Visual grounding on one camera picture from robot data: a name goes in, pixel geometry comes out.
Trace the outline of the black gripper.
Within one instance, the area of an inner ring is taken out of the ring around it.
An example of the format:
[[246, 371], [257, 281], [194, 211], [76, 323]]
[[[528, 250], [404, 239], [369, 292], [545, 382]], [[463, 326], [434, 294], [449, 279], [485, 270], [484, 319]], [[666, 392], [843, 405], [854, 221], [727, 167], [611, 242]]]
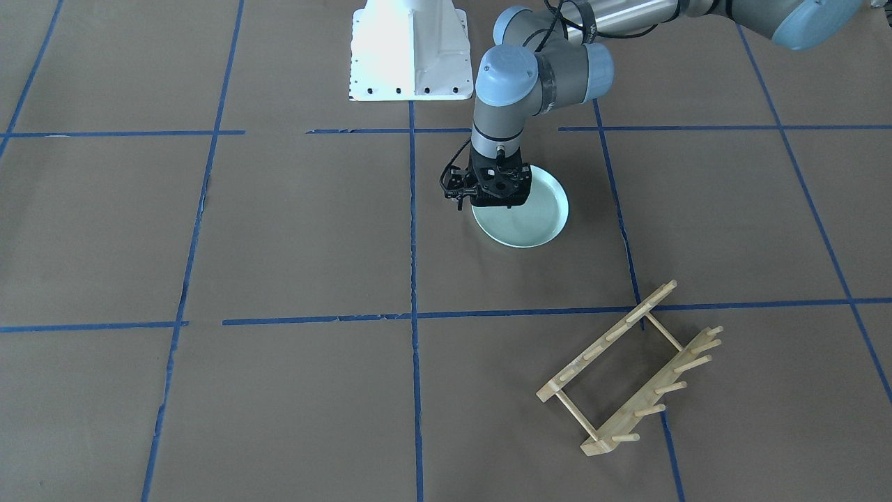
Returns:
[[469, 168], [468, 188], [474, 207], [522, 206], [531, 194], [532, 168], [523, 162], [520, 150], [491, 158], [473, 149]]

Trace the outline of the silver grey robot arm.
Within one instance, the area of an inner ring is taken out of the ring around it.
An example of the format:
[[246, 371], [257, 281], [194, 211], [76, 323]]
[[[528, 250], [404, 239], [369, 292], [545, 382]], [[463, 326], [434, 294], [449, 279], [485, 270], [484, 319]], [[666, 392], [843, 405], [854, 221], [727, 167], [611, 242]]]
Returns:
[[532, 169], [521, 142], [528, 118], [585, 105], [606, 95], [636, 49], [668, 55], [692, 68], [711, 32], [705, 19], [722, 18], [739, 35], [750, 32], [787, 51], [818, 47], [861, 10], [860, 1], [551, 1], [541, 10], [512, 6], [493, 26], [493, 46], [481, 57], [465, 169], [447, 165], [446, 198], [473, 206], [520, 206], [531, 193]]

